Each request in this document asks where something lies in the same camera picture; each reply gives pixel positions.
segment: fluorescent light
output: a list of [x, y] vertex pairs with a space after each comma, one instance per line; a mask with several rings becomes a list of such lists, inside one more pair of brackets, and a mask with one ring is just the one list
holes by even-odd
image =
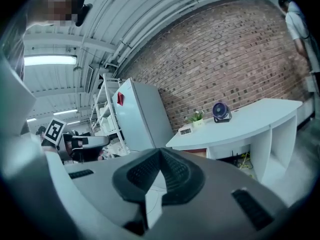
[[25, 66], [45, 65], [45, 64], [68, 64], [75, 65], [77, 56], [75, 55], [33, 55], [24, 57]]
[[67, 125], [73, 125], [73, 124], [77, 124], [77, 123], [80, 123], [80, 121], [68, 122]]
[[37, 119], [36, 118], [31, 118], [31, 119], [28, 119], [27, 122], [32, 122], [32, 121], [36, 121]]
[[67, 110], [67, 111], [56, 112], [56, 113], [53, 113], [53, 115], [57, 116], [57, 115], [62, 115], [62, 114], [72, 113], [72, 112], [77, 112], [77, 111], [78, 111], [78, 109], [71, 109], [71, 110]]

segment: white corrugated ceiling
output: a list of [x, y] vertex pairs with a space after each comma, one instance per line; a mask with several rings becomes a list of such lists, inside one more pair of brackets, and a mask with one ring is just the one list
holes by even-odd
[[25, 54], [68, 54], [77, 65], [37, 65], [25, 68], [24, 82], [37, 97], [29, 118], [33, 132], [46, 126], [54, 112], [78, 109], [57, 116], [67, 122], [88, 121], [92, 92], [84, 92], [88, 66], [115, 72], [127, 64], [150, 38], [165, 26], [205, 4], [218, 0], [85, 0], [93, 4], [81, 27], [33, 26], [25, 35]]

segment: refrigerator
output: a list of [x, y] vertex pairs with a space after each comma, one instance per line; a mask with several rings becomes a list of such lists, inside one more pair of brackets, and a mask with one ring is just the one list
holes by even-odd
[[[123, 104], [118, 101], [118, 93]], [[158, 89], [127, 79], [112, 97], [115, 114], [130, 151], [163, 148], [174, 136]]]

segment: white desk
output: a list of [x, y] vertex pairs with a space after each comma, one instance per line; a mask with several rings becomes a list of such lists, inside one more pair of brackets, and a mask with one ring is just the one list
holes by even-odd
[[301, 101], [264, 98], [232, 111], [230, 122], [213, 118], [193, 133], [177, 133], [167, 144], [175, 150], [206, 149], [206, 157], [220, 159], [221, 150], [248, 146], [251, 162], [261, 183], [283, 176], [289, 165], [297, 133], [297, 109]]

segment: brick wall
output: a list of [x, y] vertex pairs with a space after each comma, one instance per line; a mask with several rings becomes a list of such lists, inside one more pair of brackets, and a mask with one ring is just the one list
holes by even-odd
[[215, 102], [237, 109], [262, 98], [305, 101], [308, 74], [279, 10], [267, 0], [202, 7], [153, 38], [121, 77], [158, 87], [172, 129]]

